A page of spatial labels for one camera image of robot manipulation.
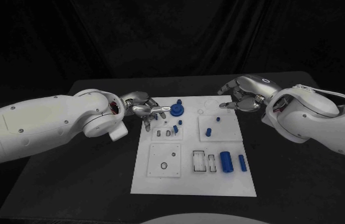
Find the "black table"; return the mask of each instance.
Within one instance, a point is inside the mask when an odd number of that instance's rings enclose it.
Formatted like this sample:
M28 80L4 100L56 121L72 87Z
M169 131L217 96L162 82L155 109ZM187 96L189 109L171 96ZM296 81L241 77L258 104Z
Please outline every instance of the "black table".
M281 88L316 87L304 72L258 74ZM238 75L82 80L69 95L95 88L118 96L142 90L152 97L215 95ZM130 194L141 120L123 119L128 135L86 138L30 158L0 216L141 223L179 213L218 213L271 224L340 223L345 206L345 156L320 143L287 141L260 121L264 109L235 112L256 198Z

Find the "circular hole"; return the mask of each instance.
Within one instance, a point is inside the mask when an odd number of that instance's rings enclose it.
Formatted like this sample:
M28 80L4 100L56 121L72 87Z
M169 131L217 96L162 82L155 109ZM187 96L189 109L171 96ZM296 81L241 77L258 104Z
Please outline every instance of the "circular hole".
M159 165L159 167L161 167L161 169L166 169L166 167L168 167L166 163L162 163L162 164Z

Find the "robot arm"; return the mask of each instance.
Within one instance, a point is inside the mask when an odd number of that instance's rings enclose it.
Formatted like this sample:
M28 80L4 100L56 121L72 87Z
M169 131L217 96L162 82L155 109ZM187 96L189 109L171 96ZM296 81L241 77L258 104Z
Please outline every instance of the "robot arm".
M220 108L253 112L264 104L261 121L284 138L296 143L312 138L330 150L345 154L345 109L316 91L340 97L345 95L300 84L281 90L270 80L256 75L244 75L230 81L218 95L231 88L238 101L220 104Z
M149 131L153 114L169 111L143 92L122 97L96 89L74 96L33 99L0 108L0 163L31 156L66 144L79 132L86 137L128 134L123 116L136 114Z

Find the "robotic hand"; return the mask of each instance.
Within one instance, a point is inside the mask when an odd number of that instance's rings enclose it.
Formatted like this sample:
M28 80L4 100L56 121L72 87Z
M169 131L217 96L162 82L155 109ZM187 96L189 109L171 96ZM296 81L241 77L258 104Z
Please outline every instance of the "robotic hand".
M254 112L264 104L261 122L284 138L294 143L312 138L345 154L345 105L336 106L316 91L345 98L343 94L300 84L281 90L270 80L248 74L231 80L220 88L218 95L231 88L238 101L221 103L220 108Z
M155 114L165 118L169 110L143 92L118 97L97 89L18 102L0 108L0 163L66 144L79 132L86 137L109 133L118 140L128 134L122 122L128 115L142 118L149 131Z

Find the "white cable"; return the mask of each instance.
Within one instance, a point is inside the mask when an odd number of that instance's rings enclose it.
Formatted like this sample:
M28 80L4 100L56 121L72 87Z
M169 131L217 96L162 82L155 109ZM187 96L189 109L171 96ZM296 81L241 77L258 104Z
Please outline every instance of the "white cable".
M300 85L300 86L304 87L304 88L309 88L309 89L312 89L312 90L314 90L314 91L319 91L319 92L322 92L322 93L327 93L327 94L330 94L330 95L335 95L335 96L337 96L337 97L345 98L345 95L340 94L340 93L335 93L335 92L330 92L330 91L326 91L326 90L322 90L322 89L316 89L316 88L307 87L307 86L304 86L304 85Z

